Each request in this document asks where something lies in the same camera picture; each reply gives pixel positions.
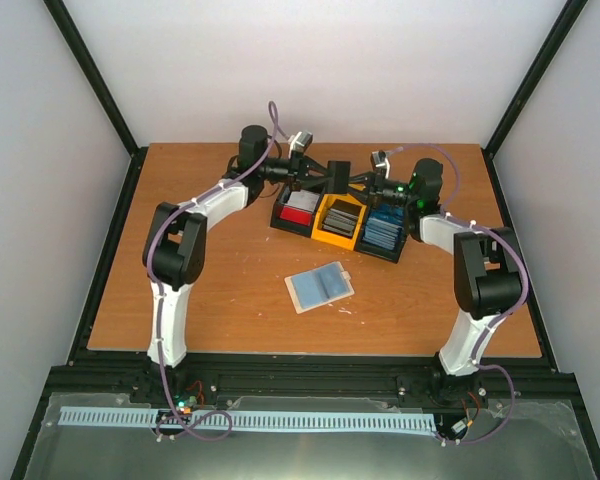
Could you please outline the beige card holder wallet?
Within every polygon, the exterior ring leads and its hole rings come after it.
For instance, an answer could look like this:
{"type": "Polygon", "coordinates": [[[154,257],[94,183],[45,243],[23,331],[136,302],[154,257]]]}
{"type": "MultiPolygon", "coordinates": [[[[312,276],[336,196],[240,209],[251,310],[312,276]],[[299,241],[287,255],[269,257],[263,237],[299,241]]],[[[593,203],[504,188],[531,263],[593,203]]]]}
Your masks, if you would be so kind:
{"type": "Polygon", "coordinates": [[[355,294],[350,274],[340,262],[331,262],[284,279],[297,314],[355,294]]]}

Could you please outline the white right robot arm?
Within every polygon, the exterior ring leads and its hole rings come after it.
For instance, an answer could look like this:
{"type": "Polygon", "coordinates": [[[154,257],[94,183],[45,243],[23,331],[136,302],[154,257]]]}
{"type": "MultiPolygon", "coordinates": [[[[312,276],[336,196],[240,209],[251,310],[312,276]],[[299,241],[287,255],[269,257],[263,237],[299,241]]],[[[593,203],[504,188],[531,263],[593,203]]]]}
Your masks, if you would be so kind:
{"type": "Polygon", "coordinates": [[[489,229],[453,216],[440,204],[443,166],[422,158],[408,182],[389,179],[389,157],[371,156],[372,169],[351,178],[355,197],[369,208],[359,240],[364,251],[397,258],[407,238],[437,247],[453,258],[458,315],[438,353],[446,376],[469,376],[498,326],[527,300],[529,279],[513,232],[489,229]]]}

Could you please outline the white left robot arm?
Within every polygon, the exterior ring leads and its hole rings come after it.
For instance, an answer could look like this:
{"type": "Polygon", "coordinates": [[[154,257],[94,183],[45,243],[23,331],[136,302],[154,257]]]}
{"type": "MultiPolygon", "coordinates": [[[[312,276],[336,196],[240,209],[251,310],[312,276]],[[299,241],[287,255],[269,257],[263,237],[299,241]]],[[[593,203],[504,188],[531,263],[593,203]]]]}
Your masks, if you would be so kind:
{"type": "Polygon", "coordinates": [[[264,184],[283,184],[291,190],[325,187],[334,192],[339,176],[334,161],[322,165],[307,155],[308,132],[291,137],[289,153],[269,154],[274,133],[260,125],[241,132],[238,154],[209,190],[187,201],[160,203],[154,212],[142,254],[153,296],[152,333],[148,357],[163,367],[152,388],[166,402],[181,400],[188,378],[173,368],[187,353],[185,329],[189,296],[202,273],[207,234],[228,216],[251,205],[264,184]]]}

